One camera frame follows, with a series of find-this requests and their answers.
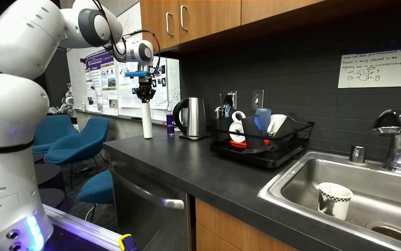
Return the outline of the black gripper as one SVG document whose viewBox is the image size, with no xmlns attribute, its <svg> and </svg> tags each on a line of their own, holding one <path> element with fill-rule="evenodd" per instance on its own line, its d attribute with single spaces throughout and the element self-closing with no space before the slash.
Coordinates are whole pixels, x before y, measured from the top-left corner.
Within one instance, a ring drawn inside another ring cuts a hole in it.
<svg viewBox="0 0 401 251">
<path fill-rule="evenodd" d="M 150 78 L 141 78 L 139 87 L 135 89 L 135 95 L 142 103 L 149 103 L 156 91 L 152 88 L 152 80 Z"/>
</svg>

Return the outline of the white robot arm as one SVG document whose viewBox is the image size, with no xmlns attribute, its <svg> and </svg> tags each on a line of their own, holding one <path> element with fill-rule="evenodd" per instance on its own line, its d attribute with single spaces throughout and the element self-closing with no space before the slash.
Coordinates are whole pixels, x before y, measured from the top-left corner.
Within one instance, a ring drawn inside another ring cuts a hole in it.
<svg viewBox="0 0 401 251">
<path fill-rule="evenodd" d="M 52 0 L 15 0 L 0 15 L 0 251 L 42 251 L 53 234 L 39 195 L 33 137 L 49 96 L 35 82 L 60 47 L 103 47 L 135 61 L 138 96 L 149 102 L 153 45 L 128 42 L 123 25 L 99 0 L 60 8 Z"/>
</svg>

